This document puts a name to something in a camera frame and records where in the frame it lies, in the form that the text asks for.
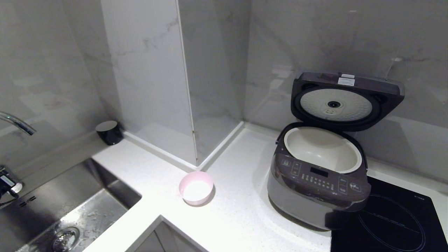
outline white countertop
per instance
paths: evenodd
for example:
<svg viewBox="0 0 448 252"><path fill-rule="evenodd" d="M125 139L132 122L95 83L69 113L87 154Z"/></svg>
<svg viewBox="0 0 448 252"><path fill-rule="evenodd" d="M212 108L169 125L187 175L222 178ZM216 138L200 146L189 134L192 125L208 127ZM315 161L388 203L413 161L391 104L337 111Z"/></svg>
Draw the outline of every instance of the white countertop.
<svg viewBox="0 0 448 252"><path fill-rule="evenodd" d="M202 207L187 205L178 192L186 172L128 140L93 158L142 195L86 252L134 251L160 216L209 252L328 252L330 232L316 232L279 215L267 199L267 174L277 132L244 129L209 167L215 196ZM446 185L369 160L369 175L432 198L448 237Z"/></svg>

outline sink drain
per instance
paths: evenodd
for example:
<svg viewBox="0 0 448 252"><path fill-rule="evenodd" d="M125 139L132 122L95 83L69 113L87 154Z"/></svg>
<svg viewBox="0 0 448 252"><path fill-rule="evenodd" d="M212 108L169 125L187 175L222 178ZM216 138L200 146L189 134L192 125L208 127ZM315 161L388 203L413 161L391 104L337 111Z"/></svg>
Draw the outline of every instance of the sink drain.
<svg viewBox="0 0 448 252"><path fill-rule="evenodd" d="M50 242L48 252L67 252L75 247L79 239L79 229L68 227L59 231Z"/></svg>

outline white inner pot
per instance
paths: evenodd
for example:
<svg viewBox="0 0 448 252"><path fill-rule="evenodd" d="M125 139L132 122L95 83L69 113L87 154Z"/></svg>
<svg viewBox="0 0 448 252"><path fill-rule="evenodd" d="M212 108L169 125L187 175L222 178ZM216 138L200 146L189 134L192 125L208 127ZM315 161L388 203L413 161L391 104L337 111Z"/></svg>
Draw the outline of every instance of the white inner pot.
<svg viewBox="0 0 448 252"><path fill-rule="evenodd" d="M286 132L284 143L293 157L338 173L356 171L362 162L353 143L324 129L294 128Z"/></svg>

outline pink bowl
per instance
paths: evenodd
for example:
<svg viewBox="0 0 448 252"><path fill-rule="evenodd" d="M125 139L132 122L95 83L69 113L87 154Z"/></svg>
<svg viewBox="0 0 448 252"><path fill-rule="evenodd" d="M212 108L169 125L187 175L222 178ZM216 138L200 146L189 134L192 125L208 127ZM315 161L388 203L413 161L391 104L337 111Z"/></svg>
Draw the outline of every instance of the pink bowl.
<svg viewBox="0 0 448 252"><path fill-rule="evenodd" d="M201 205L210 197L213 179L205 172L195 171L187 174L179 184L179 193L190 205Z"/></svg>

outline chrome faucet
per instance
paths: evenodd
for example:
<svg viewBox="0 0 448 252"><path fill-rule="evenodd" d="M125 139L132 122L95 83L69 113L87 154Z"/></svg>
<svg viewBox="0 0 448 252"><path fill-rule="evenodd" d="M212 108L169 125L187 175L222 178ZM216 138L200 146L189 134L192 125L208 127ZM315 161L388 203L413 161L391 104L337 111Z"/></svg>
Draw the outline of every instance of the chrome faucet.
<svg viewBox="0 0 448 252"><path fill-rule="evenodd" d="M17 128L21 129L28 135L33 135L36 130L28 123L15 117L12 114L0 111L0 119L7 121ZM19 198L18 193L22 190L23 183L19 182L9 171L5 165L0 164L0 199L5 193L9 193L14 199L8 202L0 203L0 206L8 204Z"/></svg>

